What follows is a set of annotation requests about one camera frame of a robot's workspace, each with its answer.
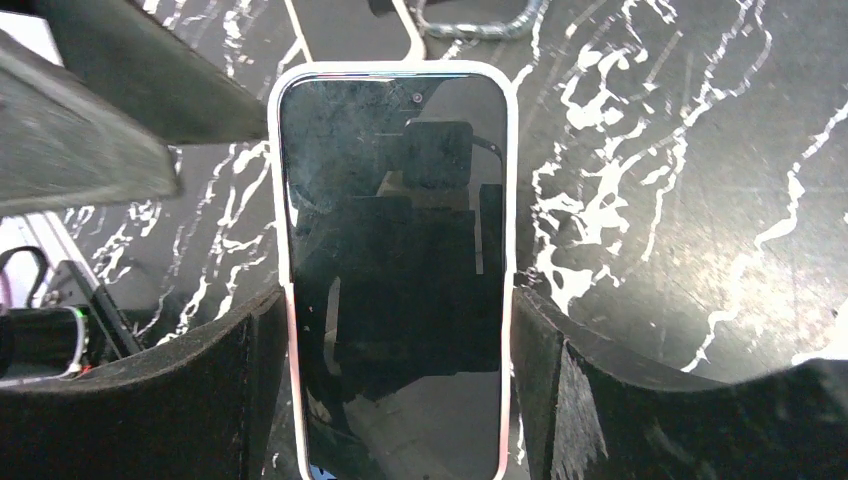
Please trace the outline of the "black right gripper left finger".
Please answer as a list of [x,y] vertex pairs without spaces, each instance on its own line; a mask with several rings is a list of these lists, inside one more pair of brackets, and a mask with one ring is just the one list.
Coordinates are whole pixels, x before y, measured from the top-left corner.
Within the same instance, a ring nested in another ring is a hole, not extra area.
[[72,380],[1,392],[5,479],[257,479],[287,347],[281,287]]

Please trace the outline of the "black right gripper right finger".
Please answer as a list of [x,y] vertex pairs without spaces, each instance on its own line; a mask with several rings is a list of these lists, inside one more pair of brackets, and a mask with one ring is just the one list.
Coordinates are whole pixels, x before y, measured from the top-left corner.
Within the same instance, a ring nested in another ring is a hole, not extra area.
[[534,479],[843,479],[847,364],[726,384],[640,355],[513,292],[511,354]]

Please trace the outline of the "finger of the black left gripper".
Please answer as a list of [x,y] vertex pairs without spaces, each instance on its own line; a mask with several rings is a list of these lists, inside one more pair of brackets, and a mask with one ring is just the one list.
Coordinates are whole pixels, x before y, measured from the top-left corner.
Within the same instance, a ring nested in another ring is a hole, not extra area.
[[266,138],[266,108],[133,1],[39,1],[64,66],[170,145]]
[[67,70],[1,35],[1,214],[175,195],[168,147]]

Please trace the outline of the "clear phone case with phone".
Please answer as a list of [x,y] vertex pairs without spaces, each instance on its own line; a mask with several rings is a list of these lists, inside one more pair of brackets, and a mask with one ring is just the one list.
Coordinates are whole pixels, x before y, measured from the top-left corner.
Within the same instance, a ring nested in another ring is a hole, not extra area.
[[406,12],[400,30],[412,38],[503,41],[525,37],[541,12],[541,0],[355,1],[375,18]]

